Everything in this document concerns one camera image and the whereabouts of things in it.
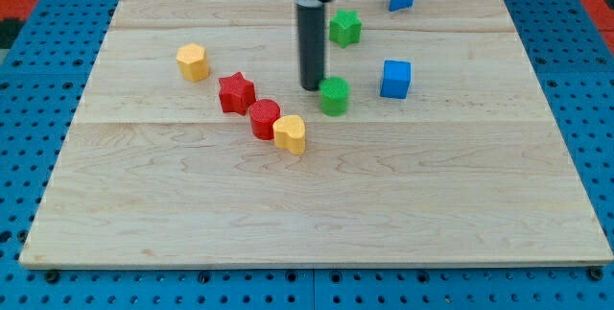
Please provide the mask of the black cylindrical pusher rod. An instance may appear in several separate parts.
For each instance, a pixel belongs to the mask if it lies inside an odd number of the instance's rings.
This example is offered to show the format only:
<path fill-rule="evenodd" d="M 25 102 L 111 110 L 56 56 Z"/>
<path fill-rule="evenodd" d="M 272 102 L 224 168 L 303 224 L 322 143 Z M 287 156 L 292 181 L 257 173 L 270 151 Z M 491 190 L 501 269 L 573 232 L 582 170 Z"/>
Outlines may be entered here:
<path fill-rule="evenodd" d="M 305 90 L 317 91 L 325 67 L 324 6 L 297 5 L 296 19 L 300 85 Z"/>

